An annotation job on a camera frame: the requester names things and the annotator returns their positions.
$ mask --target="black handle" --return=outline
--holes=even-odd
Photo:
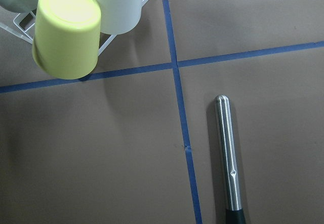
[[[226,224],[246,224],[243,209],[226,210]]]

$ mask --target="white wire rack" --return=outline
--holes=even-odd
[[[142,1],[142,7],[148,2],[149,0],[143,0]],[[0,22],[0,28],[6,30],[7,32],[11,33],[12,35],[23,39],[24,41],[32,44],[33,41],[33,32],[32,28],[35,26],[35,18],[36,15],[34,11],[31,11],[29,13],[21,13],[18,14],[14,20],[14,25],[22,32],[19,33],[18,31],[14,30],[13,28],[10,28],[9,26],[3,24]],[[108,37],[108,39],[101,45],[98,51],[98,56],[109,46],[109,44],[116,38],[117,35],[112,34]]]

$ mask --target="yellow cup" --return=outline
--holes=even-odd
[[[89,74],[98,60],[101,12],[96,0],[38,0],[32,54],[61,79]]]

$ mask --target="blue tape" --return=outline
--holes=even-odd
[[[261,50],[248,51],[242,53],[219,55],[219,56],[213,56],[207,58],[190,59],[185,61],[179,61],[178,66],[188,67],[193,65],[216,63],[216,62],[229,61],[229,60],[242,59],[242,58],[252,58],[252,57],[265,56],[265,55],[271,55],[276,53],[285,53],[285,52],[292,52],[292,51],[299,51],[299,50],[306,50],[306,49],[313,49],[313,48],[322,48],[322,47],[324,47],[324,41],[317,42],[317,43],[304,43],[304,44],[297,44],[297,45],[291,45],[285,47],[261,49]]]
[[[162,63],[162,64],[155,64],[149,66],[142,66],[136,68],[127,68],[127,69],[120,69],[114,71],[107,71],[107,72],[100,72],[100,73],[92,73],[83,78],[76,79],[76,80],[61,80],[61,79],[53,79],[53,80],[46,80],[46,81],[38,81],[38,82],[30,82],[24,84],[17,84],[11,86],[2,86],[0,87],[0,94],[14,92],[14,91],[22,91],[22,90],[30,90],[42,87],[49,87],[49,86],[58,86],[64,84],[72,84],[84,81],[93,81],[93,80],[100,80],[105,78],[111,77],[119,77],[119,76],[127,76],[136,73],[145,73],[145,72],[153,72],[158,70],[165,70],[171,69],[171,63]]]
[[[177,52],[176,52],[176,44],[173,34],[172,20],[171,20],[171,12],[168,0],[163,0],[163,7],[166,19],[167,33],[168,33],[168,41],[170,46],[170,55],[171,55],[171,64],[173,70],[173,77],[176,87],[177,101],[178,101],[178,109],[180,115],[181,129],[182,129],[182,137],[185,146],[185,155],[187,160],[187,168],[189,173],[189,182],[191,188],[192,202],[193,202],[193,210],[196,218],[197,224],[202,224],[203,221],[201,219],[201,210],[198,196],[198,189],[193,165],[192,151],[190,146],[189,139],[189,130],[187,124],[187,116],[184,106],[183,92],[181,86],[180,72],[177,62]]]

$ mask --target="metal tube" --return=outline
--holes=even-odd
[[[224,176],[226,181],[226,208],[228,210],[237,211],[242,209],[242,205],[235,159],[230,106],[227,96],[217,96],[215,98],[215,108],[217,111],[216,118],[218,121]]]

